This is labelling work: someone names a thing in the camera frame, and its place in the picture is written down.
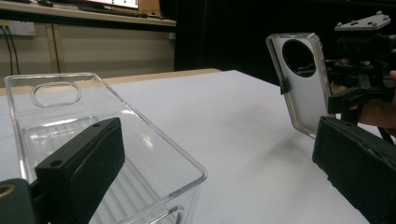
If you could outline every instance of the power cable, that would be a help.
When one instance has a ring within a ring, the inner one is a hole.
[[[11,75],[13,75],[13,70],[12,70],[12,53],[11,53],[11,47],[9,46],[9,42],[8,42],[8,37],[7,37],[7,32],[6,29],[4,28],[4,26],[1,26],[1,29],[3,30],[3,34],[4,34],[4,38],[7,42],[7,46],[8,46],[8,53],[9,53],[9,64],[10,64],[10,71],[11,71]]]
[[[20,74],[21,74],[21,71],[20,71],[20,62],[19,62],[19,60],[18,60],[18,53],[17,53],[17,50],[16,50],[16,48],[15,48],[14,40],[13,40],[12,34],[11,34],[11,32],[9,31],[9,28],[8,28],[7,26],[6,26],[6,30],[8,31],[8,36],[9,36],[9,39],[11,40],[12,48],[14,49],[15,64],[17,65],[18,75],[20,75]]]

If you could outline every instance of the transparent plastic case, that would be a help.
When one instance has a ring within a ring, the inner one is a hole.
[[[90,223],[191,223],[205,168],[95,74],[6,77],[21,175],[89,125],[121,120],[126,162]]]
[[[326,64],[317,35],[273,34],[266,39],[294,128],[316,137],[331,94]]]

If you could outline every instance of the camera cutout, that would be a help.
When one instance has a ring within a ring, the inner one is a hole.
[[[299,77],[312,77],[317,68],[314,55],[307,45],[299,40],[288,40],[282,46],[283,59],[288,68]]]

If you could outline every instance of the white table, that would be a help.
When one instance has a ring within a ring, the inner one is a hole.
[[[368,223],[312,162],[278,86],[229,71],[112,87],[206,168],[193,224]],[[0,106],[3,180],[20,174]]]

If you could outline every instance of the cable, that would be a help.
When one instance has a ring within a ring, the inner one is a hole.
[[[8,53],[9,53],[10,70],[11,70],[11,75],[13,75],[14,72],[12,71],[12,53],[11,53],[11,47],[9,46],[9,43],[8,43],[8,37],[7,37],[6,29],[4,28],[4,26],[1,26],[1,29],[3,30],[4,38],[5,38],[6,42],[7,42]]]
[[[15,49],[14,40],[13,40],[12,35],[11,35],[11,32],[9,31],[9,28],[8,28],[7,26],[6,26],[6,30],[8,31],[8,36],[9,36],[9,39],[11,40],[12,48],[14,49],[15,64],[17,65],[18,75],[20,75],[20,74],[21,74],[21,71],[20,71],[20,62],[19,62],[19,60],[18,60],[17,50]]]
[[[385,131],[384,128],[378,127],[378,130],[379,130],[379,133],[381,134],[382,138],[383,138],[385,141],[394,144],[392,138],[390,137],[390,134],[388,134],[388,133]]]

